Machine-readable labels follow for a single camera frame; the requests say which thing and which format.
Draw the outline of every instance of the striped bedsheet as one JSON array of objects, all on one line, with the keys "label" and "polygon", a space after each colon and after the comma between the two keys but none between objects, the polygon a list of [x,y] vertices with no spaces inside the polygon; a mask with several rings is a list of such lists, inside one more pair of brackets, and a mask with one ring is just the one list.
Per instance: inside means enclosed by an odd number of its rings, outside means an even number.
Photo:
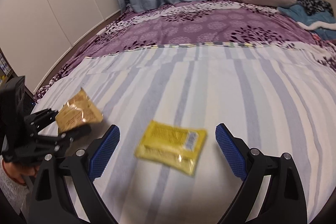
[{"label": "striped bedsheet", "polygon": [[[316,48],[304,48],[154,47],[86,58],[34,111],[59,110],[83,87],[104,122],[92,126],[92,135],[71,152],[87,147],[111,124],[120,128],[120,143],[94,184],[121,224],[219,221],[242,183],[216,143],[221,122],[265,155],[293,156],[311,221],[336,186],[336,75],[315,61]],[[134,157],[152,119],[207,129],[194,177]],[[57,134],[57,125],[42,133]],[[249,219],[258,215],[268,181]],[[78,215],[86,219],[71,182],[69,189]]]}]

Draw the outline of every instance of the blue gripper pad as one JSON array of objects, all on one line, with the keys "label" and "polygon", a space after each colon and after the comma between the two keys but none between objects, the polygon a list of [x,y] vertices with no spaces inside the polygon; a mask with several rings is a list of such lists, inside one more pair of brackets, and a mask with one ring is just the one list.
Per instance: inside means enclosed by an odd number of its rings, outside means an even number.
[{"label": "blue gripper pad", "polygon": [[101,177],[120,140],[120,131],[117,126],[113,127],[109,135],[102,141],[95,154],[90,160],[88,176],[93,182]]},{"label": "blue gripper pad", "polygon": [[216,127],[216,140],[234,175],[244,181],[247,177],[245,159],[222,125]]}]

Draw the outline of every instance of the white wardrobe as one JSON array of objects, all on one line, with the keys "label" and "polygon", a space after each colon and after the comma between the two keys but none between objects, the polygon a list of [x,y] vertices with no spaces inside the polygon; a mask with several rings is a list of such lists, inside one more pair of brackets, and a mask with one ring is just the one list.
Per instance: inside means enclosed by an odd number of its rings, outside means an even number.
[{"label": "white wardrobe", "polygon": [[118,11],[117,0],[0,0],[0,48],[35,93],[80,39]]}]

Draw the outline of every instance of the floor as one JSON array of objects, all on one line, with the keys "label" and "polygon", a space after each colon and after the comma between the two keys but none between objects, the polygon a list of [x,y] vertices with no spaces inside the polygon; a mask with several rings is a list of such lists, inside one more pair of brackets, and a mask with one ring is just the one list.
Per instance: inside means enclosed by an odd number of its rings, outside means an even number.
[{"label": "floor", "polygon": [[85,37],[83,37],[63,58],[62,60],[54,67],[54,69],[49,73],[49,75],[46,77],[46,79],[43,81],[42,85],[43,87],[45,85],[48,85],[50,80],[58,73],[58,71],[62,68],[62,66],[76,53],[76,51],[83,45],[85,42],[87,42],[91,37],[93,37],[95,34],[97,34],[101,29],[103,29],[106,25],[109,25],[114,20],[116,20],[120,16],[120,12],[116,13],[115,15],[111,16],[108,20],[101,23],[99,26],[97,26],[95,29],[93,29],[91,32],[89,32]]}]

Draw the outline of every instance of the plastic package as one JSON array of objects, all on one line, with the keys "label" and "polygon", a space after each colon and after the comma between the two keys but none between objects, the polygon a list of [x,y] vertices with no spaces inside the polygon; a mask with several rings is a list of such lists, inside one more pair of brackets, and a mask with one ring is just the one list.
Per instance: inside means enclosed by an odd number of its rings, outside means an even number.
[{"label": "plastic package", "polygon": [[169,165],[192,176],[206,135],[205,129],[172,127],[151,121],[135,156]]},{"label": "plastic package", "polygon": [[55,120],[60,134],[87,123],[101,122],[103,114],[81,88],[80,92],[63,106],[56,115]]}]

